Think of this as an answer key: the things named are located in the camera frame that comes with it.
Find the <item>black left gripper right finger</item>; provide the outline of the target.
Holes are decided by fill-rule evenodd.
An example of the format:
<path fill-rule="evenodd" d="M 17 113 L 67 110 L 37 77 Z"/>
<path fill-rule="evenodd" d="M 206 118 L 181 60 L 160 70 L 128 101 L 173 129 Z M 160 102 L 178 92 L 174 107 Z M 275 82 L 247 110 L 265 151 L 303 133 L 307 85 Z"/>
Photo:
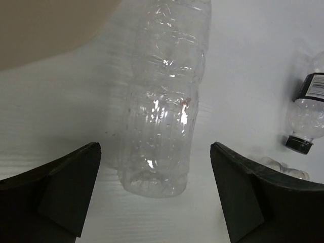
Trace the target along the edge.
<path fill-rule="evenodd" d="M 231 242 L 323 242 L 323 185 L 277 172 L 220 142 L 211 165 Z"/>

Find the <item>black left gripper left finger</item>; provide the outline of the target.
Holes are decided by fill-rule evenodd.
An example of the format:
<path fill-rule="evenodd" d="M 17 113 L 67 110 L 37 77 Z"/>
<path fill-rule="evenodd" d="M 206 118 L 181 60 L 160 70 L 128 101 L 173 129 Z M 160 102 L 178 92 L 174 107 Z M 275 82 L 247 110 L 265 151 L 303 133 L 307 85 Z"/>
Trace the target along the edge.
<path fill-rule="evenodd" d="M 1 242 L 75 242 L 81 236 L 101 160 L 91 142 L 1 180 Z"/>

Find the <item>clear bottle black label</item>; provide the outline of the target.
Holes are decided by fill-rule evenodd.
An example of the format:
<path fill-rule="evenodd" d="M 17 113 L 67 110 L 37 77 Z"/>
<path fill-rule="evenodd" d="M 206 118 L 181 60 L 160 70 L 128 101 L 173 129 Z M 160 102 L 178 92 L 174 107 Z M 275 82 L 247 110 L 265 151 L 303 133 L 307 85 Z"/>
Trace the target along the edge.
<path fill-rule="evenodd" d="M 292 133 L 285 146 L 298 153 L 308 154 L 313 140 L 323 137 L 323 52 L 311 60 L 293 105 L 288 112 Z"/>

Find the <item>clear bottle white cap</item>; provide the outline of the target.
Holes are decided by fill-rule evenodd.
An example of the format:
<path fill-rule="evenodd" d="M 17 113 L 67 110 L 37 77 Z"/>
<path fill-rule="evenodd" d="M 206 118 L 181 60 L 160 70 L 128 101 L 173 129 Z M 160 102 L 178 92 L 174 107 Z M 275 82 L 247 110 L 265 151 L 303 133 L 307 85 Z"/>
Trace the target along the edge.
<path fill-rule="evenodd" d="M 187 186 L 211 15 L 210 1 L 146 1 L 140 12 L 113 164 L 130 193 L 168 198 Z"/>

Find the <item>clear bottle red label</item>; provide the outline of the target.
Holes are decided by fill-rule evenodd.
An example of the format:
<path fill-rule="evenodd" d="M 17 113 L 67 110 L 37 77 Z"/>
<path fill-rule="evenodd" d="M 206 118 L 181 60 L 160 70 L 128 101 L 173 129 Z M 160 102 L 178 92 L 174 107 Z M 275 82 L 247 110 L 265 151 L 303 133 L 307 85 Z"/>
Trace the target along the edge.
<path fill-rule="evenodd" d="M 310 180 L 310 177 L 307 172 L 289 168 L 287 164 L 277 162 L 269 157 L 262 157 L 260 160 L 258 160 L 258 163 L 294 178 L 298 178 L 306 181 Z"/>

